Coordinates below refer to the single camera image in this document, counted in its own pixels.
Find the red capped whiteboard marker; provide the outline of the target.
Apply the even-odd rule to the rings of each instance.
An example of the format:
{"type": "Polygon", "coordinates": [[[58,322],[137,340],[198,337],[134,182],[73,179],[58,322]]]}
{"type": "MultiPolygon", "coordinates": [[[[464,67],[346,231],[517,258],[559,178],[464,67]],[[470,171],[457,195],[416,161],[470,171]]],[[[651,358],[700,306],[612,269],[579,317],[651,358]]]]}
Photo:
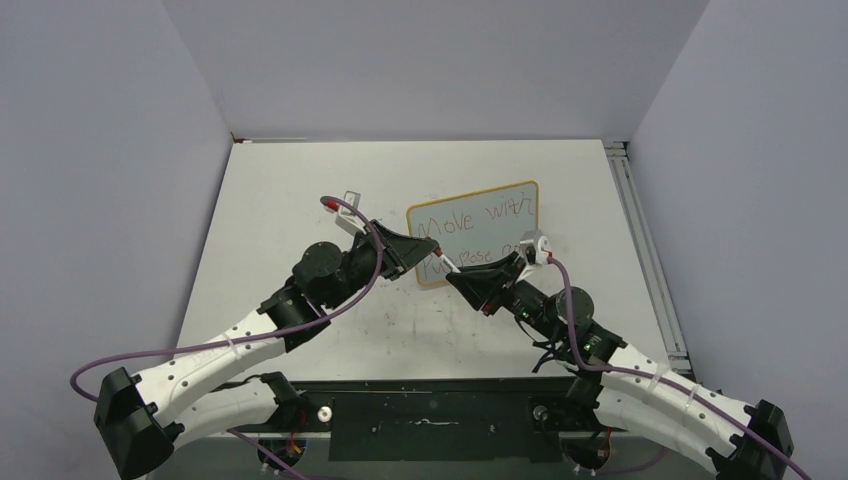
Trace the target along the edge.
{"type": "Polygon", "coordinates": [[[444,253],[439,255],[441,263],[448,269],[449,273],[459,273],[459,267],[444,253]]]}

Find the yellow framed whiteboard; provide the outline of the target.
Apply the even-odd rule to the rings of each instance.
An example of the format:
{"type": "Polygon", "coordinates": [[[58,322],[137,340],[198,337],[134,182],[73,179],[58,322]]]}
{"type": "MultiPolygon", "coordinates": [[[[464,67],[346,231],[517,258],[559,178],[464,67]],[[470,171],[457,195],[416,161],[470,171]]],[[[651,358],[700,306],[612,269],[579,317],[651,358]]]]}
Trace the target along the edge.
{"type": "Polygon", "coordinates": [[[411,206],[411,236],[438,242],[457,267],[500,260],[539,224],[539,185],[525,181],[411,206]]]}

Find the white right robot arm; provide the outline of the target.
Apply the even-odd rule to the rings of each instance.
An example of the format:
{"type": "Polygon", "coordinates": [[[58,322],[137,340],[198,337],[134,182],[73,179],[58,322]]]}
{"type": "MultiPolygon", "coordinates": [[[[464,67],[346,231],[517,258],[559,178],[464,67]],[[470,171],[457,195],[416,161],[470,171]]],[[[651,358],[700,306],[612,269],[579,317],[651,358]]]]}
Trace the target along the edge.
{"type": "Polygon", "coordinates": [[[510,312],[543,335],[545,361],[564,363],[576,380],[565,402],[579,428],[623,430],[672,450],[718,479],[780,479],[807,473],[792,459],[783,411],[703,388],[651,359],[579,309],[580,289],[548,252],[527,262],[517,253],[458,267],[444,258],[446,279],[472,309],[510,312]]]}

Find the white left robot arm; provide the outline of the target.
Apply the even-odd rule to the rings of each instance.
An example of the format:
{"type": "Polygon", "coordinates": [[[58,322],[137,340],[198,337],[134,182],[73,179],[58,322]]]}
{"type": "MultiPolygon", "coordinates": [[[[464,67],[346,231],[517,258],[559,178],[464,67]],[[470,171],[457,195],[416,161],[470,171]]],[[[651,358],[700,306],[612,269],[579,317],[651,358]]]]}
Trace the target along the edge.
{"type": "Polygon", "coordinates": [[[94,423],[120,478],[145,476],[212,433],[262,423],[290,428],[302,399],[281,373],[230,380],[313,339],[377,277],[396,280],[438,247],[434,239],[401,235],[372,220],[347,251],[331,242],[309,246],[282,288],[194,351],[137,373],[120,367],[107,374],[94,423]]]}

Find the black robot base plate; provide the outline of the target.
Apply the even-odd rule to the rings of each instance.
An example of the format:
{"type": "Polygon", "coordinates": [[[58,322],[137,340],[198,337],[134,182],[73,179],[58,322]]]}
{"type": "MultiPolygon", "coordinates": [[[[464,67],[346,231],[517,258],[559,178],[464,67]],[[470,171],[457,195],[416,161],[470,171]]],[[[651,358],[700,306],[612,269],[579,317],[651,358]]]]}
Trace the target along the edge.
{"type": "Polygon", "coordinates": [[[331,461],[557,462],[564,443],[603,441],[574,380],[299,381],[302,398],[244,433],[326,439],[331,461]]]}

